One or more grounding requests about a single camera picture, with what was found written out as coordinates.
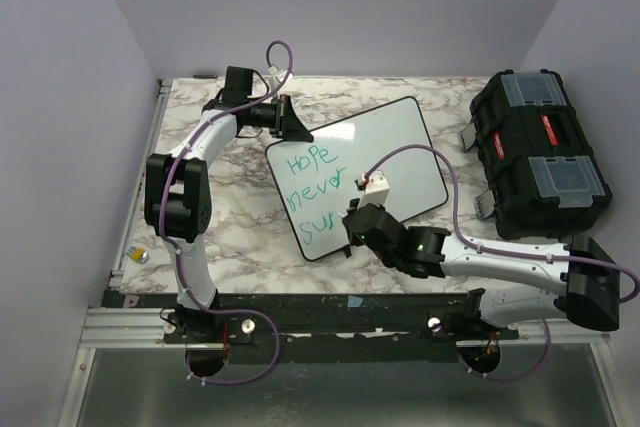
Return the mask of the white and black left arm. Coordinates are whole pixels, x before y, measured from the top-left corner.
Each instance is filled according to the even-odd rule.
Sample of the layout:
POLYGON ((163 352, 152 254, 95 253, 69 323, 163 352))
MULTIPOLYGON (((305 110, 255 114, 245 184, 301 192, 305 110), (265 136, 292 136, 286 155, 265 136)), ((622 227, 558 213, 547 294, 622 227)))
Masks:
POLYGON ((245 127, 264 129, 284 141, 314 140, 295 113, 291 97, 279 92, 290 74, 275 74, 262 97, 253 95, 255 74, 248 68, 229 67, 223 87, 202 107, 194 130, 169 153, 154 153, 146 160, 145 222, 173 259, 179 309, 193 311, 187 329, 201 342, 214 340, 222 327, 214 311, 217 288, 204 246, 212 216, 210 167, 245 127))

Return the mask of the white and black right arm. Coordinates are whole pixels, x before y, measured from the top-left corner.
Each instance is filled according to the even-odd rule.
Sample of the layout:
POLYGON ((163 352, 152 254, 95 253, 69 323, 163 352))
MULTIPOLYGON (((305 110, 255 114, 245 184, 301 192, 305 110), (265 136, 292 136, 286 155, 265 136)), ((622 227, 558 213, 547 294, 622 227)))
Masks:
POLYGON ((592 238, 525 245, 466 242, 443 228, 405 227, 383 207, 368 204, 342 220, 353 246, 365 246, 388 268, 414 278, 483 277, 513 283, 485 291, 460 314, 460 326, 480 339, 495 327, 549 318, 602 332, 619 327, 620 274, 592 238))

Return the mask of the white whiteboard black frame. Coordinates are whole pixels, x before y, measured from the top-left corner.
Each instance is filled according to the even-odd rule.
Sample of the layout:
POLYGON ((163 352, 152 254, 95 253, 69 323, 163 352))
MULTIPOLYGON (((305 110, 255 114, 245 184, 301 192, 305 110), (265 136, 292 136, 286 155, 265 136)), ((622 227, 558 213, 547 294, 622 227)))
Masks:
POLYGON ((348 243, 341 218, 376 167, 390 183, 385 208, 404 222, 447 203, 449 193, 418 101, 404 97, 313 130, 313 142, 280 141, 266 160, 304 259, 348 243))

